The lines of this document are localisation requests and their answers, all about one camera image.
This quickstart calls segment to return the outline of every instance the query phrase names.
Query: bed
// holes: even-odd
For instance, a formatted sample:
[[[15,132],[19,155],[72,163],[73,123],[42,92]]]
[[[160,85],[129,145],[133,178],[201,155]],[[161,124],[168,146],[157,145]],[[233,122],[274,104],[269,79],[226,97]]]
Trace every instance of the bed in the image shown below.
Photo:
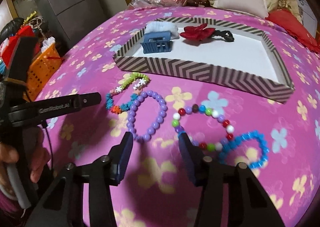
[[[282,28],[238,13],[196,7],[170,7],[120,12],[91,31],[67,54],[38,100],[98,91],[102,97],[129,76],[115,65],[112,55],[148,21],[163,17],[207,17],[244,23],[267,33],[280,50],[295,84],[286,104],[219,85],[150,74],[148,89],[167,101],[167,118],[143,148],[135,143],[125,179],[111,189],[119,227],[193,226],[200,189],[188,181],[171,126],[174,112],[185,105],[206,101],[224,112],[235,126],[235,134],[257,129],[270,147],[269,162],[254,174],[270,195],[285,225],[294,227],[304,215],[319,187],[320,148],[320,61]],[[131,89],[115,97],[126,102]],[[156,116],[151,100],[137,112],[136,128],[142,134]],[[105,102],[80,113],[48,121],[58,171],[64,164],[91,163],[118,144],[126,131],[127,113],[107,112]],[[223,130],[203,118],[195,124],[192,116],[183,120],[188,134],[198,141],[214,141]],[[257,146],[247,142],[227,159],[256,161]],[[88,189],[84,192],[84,220],[89,223]]]

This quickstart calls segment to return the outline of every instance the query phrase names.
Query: green cube bead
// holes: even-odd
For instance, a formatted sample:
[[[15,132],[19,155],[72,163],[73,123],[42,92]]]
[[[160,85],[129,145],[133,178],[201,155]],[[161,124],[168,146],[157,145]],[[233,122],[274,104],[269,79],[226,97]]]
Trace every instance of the green cube bead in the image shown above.
[[[209,151],[209,152],[213,152],[214,150],[215,150],[216,148],[215,148],[215,146],[214,146],[214,144],[207,144],[207,150]]]
[[[212,114],[212,109],[211,109],[211,108],[206,108],[206,109],[205,109],[205,114],[206,114],[207,116],[211,116],[211,114]]]
[[[176,120],[176,119],[173,119],[172,120],[172,126],[175,128],[175,127],[178,127],[180,125],[179,123],[179,120]]]

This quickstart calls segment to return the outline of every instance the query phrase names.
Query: striped pattern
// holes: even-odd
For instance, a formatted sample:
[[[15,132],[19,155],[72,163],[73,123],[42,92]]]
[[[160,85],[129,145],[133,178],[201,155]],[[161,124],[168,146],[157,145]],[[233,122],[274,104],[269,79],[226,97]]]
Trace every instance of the striped pattern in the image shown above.
[[[182,23],[208,23],[227,28],[238,29],[251,34],[261,36],[284,75],[285,84],[276,83],[272,80],[256,76],[226,67],[215,66],[207,63],[197,63],[167,58],[152,57],[127,57],[126,52],[144,35],[144,28],[135,34],[121,49],[113,56],[117,66],[122,71],[146,72],[161,75],[174,76],[203,82],[215,83],[263,96],[280,103],[285,103],[294,92],[294,85],[287,68],[280,57],[276,47],[269,37],[260,29],[229,21],[214,20],[210,18],[194,17],[170,17],[157,19],[158,21],[182,22]]]

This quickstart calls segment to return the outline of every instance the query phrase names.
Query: red bow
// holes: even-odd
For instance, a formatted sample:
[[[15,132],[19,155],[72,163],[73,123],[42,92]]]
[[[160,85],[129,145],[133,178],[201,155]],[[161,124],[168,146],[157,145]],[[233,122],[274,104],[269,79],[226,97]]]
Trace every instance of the red bow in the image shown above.
[[[212,36],[215,31],[214,28],[206,28],[208,24],[202,24],[200,26],[186,26],[184,32],[180,33],[183,38],[189,39],[191,41],[202,41],[210,36]]]

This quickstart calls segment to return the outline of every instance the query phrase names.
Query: hand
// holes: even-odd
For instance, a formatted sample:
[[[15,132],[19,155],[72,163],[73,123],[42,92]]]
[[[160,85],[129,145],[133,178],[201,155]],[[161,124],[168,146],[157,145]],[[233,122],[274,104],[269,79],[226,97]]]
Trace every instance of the hand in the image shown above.
[[[33,183],[39,181],[40,176],[43,171],[43,167],[49,162],[50,155],[46,148],[42,147],[44,140],[43,131],[39,128],[39,133],[37,136],[36,148],[32,154],[31,164],[30,164],[30,179]],[[11,146],[4,143],[0,143],[0,184],[9,193],[14,195],[13,189],[10,185],[5,163],[16,163],[19,160],[18,152]]]

